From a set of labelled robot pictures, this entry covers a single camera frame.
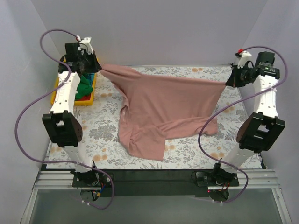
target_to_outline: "cable tie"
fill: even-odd
[[[274,92],[277,92],[277,89],[273,88],[272,86],[269,86],[269,89],[271,89]]]

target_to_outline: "floral tablecloth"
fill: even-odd
[[[201,78],[226,82],[230,67],[134,67],[139,72],[161,75]],[[215,110],[240,99],[237,88],[226,87]],[[83,147],[96,166],[102,169],[194,169],[213,168],[215,161],[207,158],[198,146],[198,136],[166,140],[163,161],[151,161],[130,156],[118,142],[119,111],[122,96],[110,81],[97,76],[95,100],[92,106],[75,107],[74,115],[83,128]],[[236,144],[239,127],[246,119],[242,104],[230,107],[217,118],[218,132],[202,136],[203,148],[213,157],[224,157]],[[50,146],[49,160],[69,160],[67,153],[56,144]],[[74,168],[73,164],[49,164],[47,168]],[[258,155],[249,158],[242,168],[261,168]]]

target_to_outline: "glass panel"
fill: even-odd
[[[240,190],[231,189],[230,198]],[[192,196],[115,197],[107,210],[80,203],[79,190],[39,190],[31,224],[52,223],[140,223],[140,224],[280,224],[271,189],[248,189],[232,203],[220,206],[194,200]],[[91,193],[84,193],[91,200]],[[95,203],[104,205],[109,198]]]

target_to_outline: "blue cloth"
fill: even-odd
[[[86,73],[84,74],[85,78],[88,80],[89,85],[93,85],[94,73]]]

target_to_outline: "pink t-shirt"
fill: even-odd
[[[165,140],[190,137],[211,116],[225,83],[142,74],[105,64],[101,74],[123,95],[119,140],[132,156],[163,160]],[[216,119],[204,133],[217,132]]]

